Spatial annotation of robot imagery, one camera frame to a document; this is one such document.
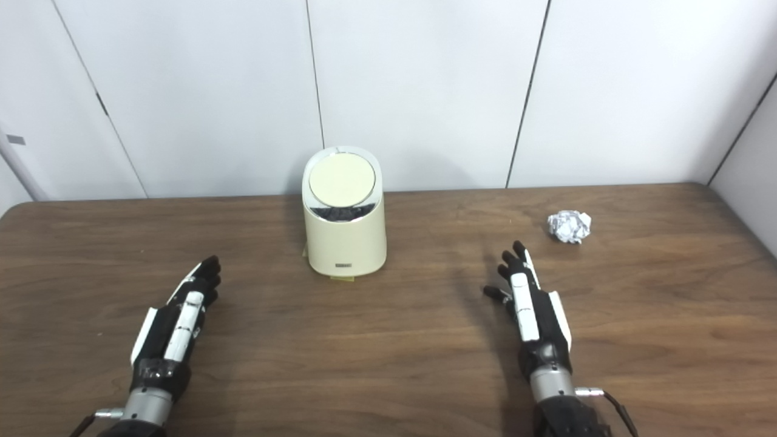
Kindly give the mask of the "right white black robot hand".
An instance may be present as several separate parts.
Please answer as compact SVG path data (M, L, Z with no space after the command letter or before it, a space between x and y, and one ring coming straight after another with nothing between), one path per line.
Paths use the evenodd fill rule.
M501 258L497 272L507 282L507 289L486 285L483 294L503 304L517 324L521 339L517 360L522 376L530 380L544 366L572 371L569 327L560 295L542 289L531 254L522 241L514 241Z

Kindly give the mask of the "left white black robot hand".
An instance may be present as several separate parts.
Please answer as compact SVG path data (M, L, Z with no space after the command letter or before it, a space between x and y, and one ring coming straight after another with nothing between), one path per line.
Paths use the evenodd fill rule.
M217 256L206 258L178 283L163 307L148 310L131 353L130 391L160 389L174 402L185 393L206 311L219 298L221 270Z

